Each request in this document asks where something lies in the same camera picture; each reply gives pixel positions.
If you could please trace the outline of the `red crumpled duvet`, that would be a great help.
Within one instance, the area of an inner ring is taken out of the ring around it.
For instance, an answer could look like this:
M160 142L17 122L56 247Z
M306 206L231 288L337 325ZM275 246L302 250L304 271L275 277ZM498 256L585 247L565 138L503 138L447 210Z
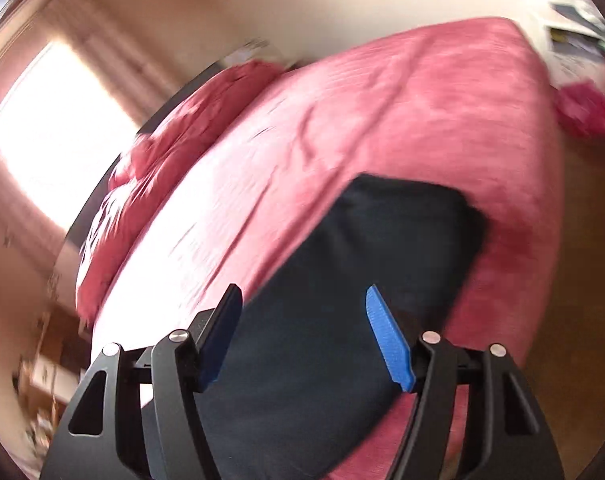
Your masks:
M79 318L95 322L129 252L176 185L283 74L283 66L261 60L225 68L173 108L153 132L136 137L109 174L108 192L80 250Z

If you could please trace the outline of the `bright window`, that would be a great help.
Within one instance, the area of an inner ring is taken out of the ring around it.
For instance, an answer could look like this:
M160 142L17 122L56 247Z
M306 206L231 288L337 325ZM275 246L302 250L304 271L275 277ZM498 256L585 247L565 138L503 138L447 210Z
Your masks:
M136 131L60 41L40 51L0 103L0 159L30 202L64 230Z

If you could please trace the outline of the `black embroidered pants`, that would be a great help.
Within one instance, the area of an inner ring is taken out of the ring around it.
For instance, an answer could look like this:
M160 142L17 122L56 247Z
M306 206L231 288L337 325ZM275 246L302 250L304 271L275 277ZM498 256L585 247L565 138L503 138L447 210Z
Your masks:
M398 398L365 313L368 287L441 330L488 221L454 188L361 174L247 304L196 399L225 479L319 479Z

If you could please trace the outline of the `pink bed sheet mattress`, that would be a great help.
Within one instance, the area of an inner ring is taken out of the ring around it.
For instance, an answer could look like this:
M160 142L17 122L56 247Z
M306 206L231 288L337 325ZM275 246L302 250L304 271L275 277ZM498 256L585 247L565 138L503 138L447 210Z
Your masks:
M546 68L519 27L474 18L400 32L284 70L166 199L112 282L97 346L145 347L213 308L245 308L361 174L454 188L487 218L441 330L530 351L559 245L560 148ZM320 479L381 479L414 398L399 392Z

